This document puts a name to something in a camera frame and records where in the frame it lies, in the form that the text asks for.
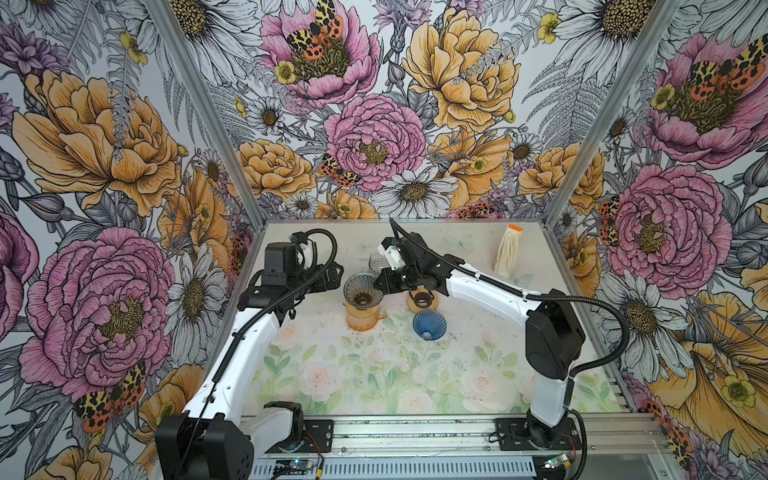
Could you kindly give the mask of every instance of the floral tablecloth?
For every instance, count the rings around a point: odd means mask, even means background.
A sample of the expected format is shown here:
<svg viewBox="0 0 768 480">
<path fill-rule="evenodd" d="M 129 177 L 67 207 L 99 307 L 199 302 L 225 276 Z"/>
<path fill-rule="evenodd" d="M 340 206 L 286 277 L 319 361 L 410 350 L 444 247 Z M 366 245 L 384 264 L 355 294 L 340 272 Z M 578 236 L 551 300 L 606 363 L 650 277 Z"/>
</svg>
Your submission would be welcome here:
<svg viewBox="0 0 768 480">
<path fill-rule="evenodd" d="M 466 223 L 446 222 L 407 227 L 420 232 L 438 251 L 450 251 L 490 272 L 490 257 L 506 224 L 471 225 L 471 230 Z M 263 245 L 318 226 L 270 225 Z M 340 246 L 337 256 L 346 276 L 364 270 L 369 253 L 389 235 L 389 226 L 382 223 L 321 226 L 338 239 L 355 239 Z M 531 288 L 564 290 L 539 226 L 530 223 L 525 228 L 525 254 L 514 280 Z M 525 361 L 525 333 L 517 326 L 471 303 L 440 296 L 438 311 L 445 316 L 448 331 L 441 339 L 426 342 L 414 333 L 413 313 L 406 305 L 406 294 L 400 293 L 382 301 L 388 313 L 385 319 L 359 333 L 346 325 L 343 301 L 340 291 L 308 296 L 297 308 L 297 317 L 286 318 L 253 377 L 244 415 L 274 400 L 299 402 L 306 415 L 523 413 L 528 409 L 534 371 Z M 594 358 L 588 339 L 580 361 Z M 571 404 L 584 412 L 619 411 L 602 369 L 579 375 Z"/>
</svg>

